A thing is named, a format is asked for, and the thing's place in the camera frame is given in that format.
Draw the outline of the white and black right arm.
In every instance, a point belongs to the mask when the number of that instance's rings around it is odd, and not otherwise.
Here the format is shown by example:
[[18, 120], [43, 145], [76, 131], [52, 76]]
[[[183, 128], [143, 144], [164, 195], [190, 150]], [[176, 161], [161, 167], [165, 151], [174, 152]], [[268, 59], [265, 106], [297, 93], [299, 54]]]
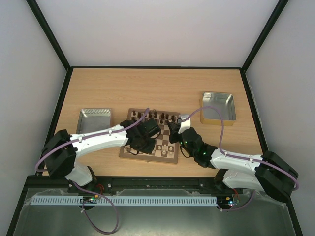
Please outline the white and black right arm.
[[245, 188], [265, 192], [276, 201], [287, 203], [297, 189], [298, 173], [276, 153], [246, 155], [228, 152], [205, 143], [194, 128], [170, 121], [171, 143], [179, 143], [203, 168], [217, 169], [215, 188], [219, 192]]

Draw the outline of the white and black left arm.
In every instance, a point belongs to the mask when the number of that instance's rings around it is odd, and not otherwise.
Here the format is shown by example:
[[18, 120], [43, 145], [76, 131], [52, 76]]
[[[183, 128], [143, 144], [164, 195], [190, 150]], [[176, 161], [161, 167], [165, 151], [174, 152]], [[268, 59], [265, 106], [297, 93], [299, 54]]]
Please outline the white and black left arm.
[[111, 128], [85, 134], [58, 131], [42, 150], [46, 171], [51, 179], [66, 178], [79, 186], [92, 182], [92, 170], [77, 162], [89, 153], [112, 147], [130, 146], [137, 153], [150, 154], [161, 128], [153, 119], [146, 122], [125, 120]]

